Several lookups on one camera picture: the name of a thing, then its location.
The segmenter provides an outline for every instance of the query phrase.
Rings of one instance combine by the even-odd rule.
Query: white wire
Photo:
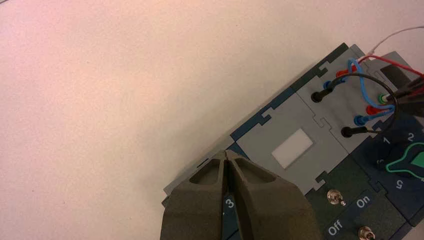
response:
[[[395,31],[394,33],[388,35],[383,40],[381,40],[380,42],[378,42],[377,45],[375,45],[375,47],[371,48],[371,50],[365,56],[373,55],[374,52],[376,51],[376,49],[380,46],[380,44],[382,44],[384,41],[386,41],[391,36],[394,36],[394,35],[399,34],[401,32],[405,32],[405,31],[409,31],[409,30],[414,30],[414,29],[424,29],[424,25],[408,27],[408,28],[404,28],[404,29],[399,30],[399,31]]]

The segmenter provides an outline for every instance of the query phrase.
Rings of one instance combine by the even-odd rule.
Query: number 2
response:
[[[412,132],[410,132],[409,134],[408,134],[408,141],[410,141],[410,142],[413,142],[414,141],[414,134],[412,133]]]

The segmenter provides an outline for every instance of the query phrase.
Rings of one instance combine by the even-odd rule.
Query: black wire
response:
[[[335,86],[341,84],[342,82],[340,82],[340,80],[344,77],[348,77],[348,76],[355,76],[355,77],[362,77],[365,79],[369,79],[375,83],[377,83],[378,85],[382,86],[387,92],[388,94],[390,94],[393,103],[394,103],[394,112],[393,112],[393,116],[391,121],[389,122],[389,124],[387,125],[387,127],[382,130],[382,131],[374,131],[374,130],[368,130],[368,133],[375,133],[375,134],[380,134],[380,133],[384,133],[387,130],[389,130],[393,124],[395,123],[396,118],[398,117],[399,114],[399,103],[398,103],[398,98],[396,97],[395,93],[390,89],[389,86],[387,86],[384,82],[378,80],[377,78],[367,75],[367,74],[363,74],[363,73],[357,73],[357,72],[352,72],[352,73],[346,73],[343,75],[340,75],[336,78],[334,78],[334,80],[331,81],[331,83],[328,85],[328,89],[331,88],[330,90],[333,90]]]

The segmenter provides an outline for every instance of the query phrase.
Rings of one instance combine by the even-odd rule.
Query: printed number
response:
[[[402,180],[397,180],[396,185],[397,189],[402,189],[402,187],[404,186],[404,182]]]
[[[409,134],[408,134],[408,141],[410,141],[410,142],[413,142],[414,141],[414,134],[412,133],[412,132],[410,132]]]
[[[228,205],[228,207],[229,207],[230,209],[232,209],[232,208],[234,207],[234,202],[233,202],[233,201],[231,201],[231,199],[227,199],[227,200],[225,200],[225,203]]]
[[[383,137],[383,142],[390,144],[389,140],[386,137]]]

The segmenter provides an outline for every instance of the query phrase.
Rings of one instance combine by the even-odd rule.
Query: white table surface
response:
[[[340,43],[422,0],[0,4],[0,239],[159,239],[162,189]],[[393,37],[424,70],[424,30]]]

